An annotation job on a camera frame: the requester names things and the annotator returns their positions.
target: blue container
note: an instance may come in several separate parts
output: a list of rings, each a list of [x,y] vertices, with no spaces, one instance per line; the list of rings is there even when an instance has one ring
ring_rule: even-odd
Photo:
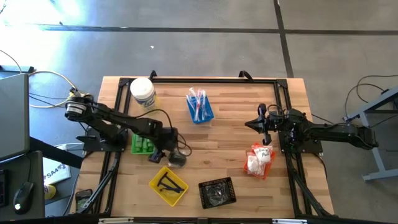
[[[191,98],[191,100],[192,100],[193,106],[196,108],[196,106],[197,106],[197,99],[196,99],[194,96],[190,96],[190,98]],[[192,121],[193,121],[195,124],[200,124],[200,123],[209,121],[209,120],[211,120],[211,119],[214,118],[214,114],[213,114],[213,111],[211,110],[211,106],[210,106],[209,99],[207,98],[207,96],[206,96],[206,98],[205,98],[205,101],[206,101],[206,106],[205,106],[206,116],[205,116],[205,119],[204,119],[204,120],[201,119],[201,115],[202,115],[202,113],[203,113],[203,110],[202,110],[202,108],[200,107],[200,108],[199,108],[199,121],[195,121],[195,110],[191,107],[191,105],[189,104],[189,102],[188,102],[188,100],[187,100],[189,112],[191,113]]]

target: green plastic tray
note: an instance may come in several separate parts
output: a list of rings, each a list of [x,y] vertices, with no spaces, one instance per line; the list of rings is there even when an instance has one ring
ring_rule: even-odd
[[[132,135],[131,154],[152,154],[154,151],[155,146],[149,139]]]

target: concrete floor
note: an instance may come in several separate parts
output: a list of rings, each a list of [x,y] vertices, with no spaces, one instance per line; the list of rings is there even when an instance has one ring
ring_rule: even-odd
[[[0,21],[12,25],[62,21],[82,26],[278,28],[271,0],[63,0],[52,1],[55,7],[50,2],[9,1]],[[398,29],[398,2],[393,0],[279,2],[286,29]],[[55,32],[24,26],[1,27],[0,33],[0,49],[20,64],[60,72],[81,91],[95,96],[105,75],[149,75],[151,70],[161,76],[235,77],[245,69],[254,77],[286,77],[279,34]],[[287,44],[294,77],[305,79],[312,112],[333,122],[341,121],[346,94],[361,77],[398,71],[396,35],[287,35]],[[12,63],[3,55],[0,62]],[[390,88],[398,78],[367,82]],[[52,75],[38,75],[30,81],[30,92],[42,95],[61,97],[68,89],[66,82]],[[361,89],[366,99],[379,95],[372,87]],[[362,104],[352,94],[348,110]],[[77,142],[75,136],[83,130],[63,113],[62,108],[31,108],[31,136],[49,144]],[[396,149],[392,140],[397,137],[393,131],[397,124],[398,119],[392,119],[376,128],[376,134],[383,137],[382,155],[389,168],[398,168],[398,153],[384,152]],[[365,184],[361,176],[377,171],[371,152],[342,143],[322,145],[335,213],[396,222],[398,178]],[[52,206],[63,210],[65,203]],[[56,212],[49,209],[47,214]]]

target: yellow tray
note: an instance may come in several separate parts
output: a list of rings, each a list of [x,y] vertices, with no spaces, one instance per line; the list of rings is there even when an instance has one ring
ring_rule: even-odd
[[[160,191],[164,186],[160,185],[157,186],[157,183],[159,182],[160,178],[163,177],[163,175],[167,172],[167,177],[172,179],[178,186],[180,186],[182,189],[184,189],[183,192],[176,193],[172,190],[163,190]],[[171,187],[174,187],[174,184],[171,183],[167,178],[163,178],[162,182],[164,184],[167,184]],[[154,191],[162,197],[163,200],[165,200],[171,207],[173,207],[179,200],[180,198],[185,194],[185,192],[188,190],[188,184],[186,184],[184,181],[182,181],[177,175],[175,175],[168,167],[163,167],[161,170],[156,174],[156,176],[149,182],[149,187],[154,189]]]

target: wooden table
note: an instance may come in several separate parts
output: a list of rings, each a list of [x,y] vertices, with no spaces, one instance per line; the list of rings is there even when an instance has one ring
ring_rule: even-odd
[[[120,77],[104,77],[98,102],[113,108]],[[311,120],[310,106],[301,78],[287,79],[292,107],[306,112]],[[206,90],[215,118],[203,124],[193,124],[188,112],[185,95],[188,89]],[[191,145],[193,153],[187,158],[183,169],[172,168],[190,187],[186,194],[171,207],[163,201],[149,186],[149,181],[162,166],[167,165],[163,158],[160,164],[147,161],[145,155],[132,155],[131,143],[122,154],[114,195],[112,216],[129,217],[225,217],[225,218],[291,218],[294,217],[292,199],[285,158],[280,153],[279,140],[272,136],[272,146],[276,151],[268,178],[263,181],[243,171],[246,151],[255,142],[261,143],[263,135],[244,126],[246,121],[257,118],[259,103],[275,103],[274,88],[267,84],[230,84],[230,83],[156,83],[155,89],[160,108],[171,117],[172,125]],[[143,113],[141,107],[132,98],[129,115]],[[163,121],[161,112],[148,116]],[[325,171],[321,162],[312,154],[302,154],[307,185],[324,208],[333,213]],[[98,185],[103,152],[95,152],[87,157],[81,166],[76,192],[95,189]],[[237,202],[221,207],[202,209],[198,183],[207,180],[231,177]],[[297,187],[300,208],[303,197]],[[104,191],[102,206],[106,204],[108,187]],[[75,211],[75,202],[71,211]]]

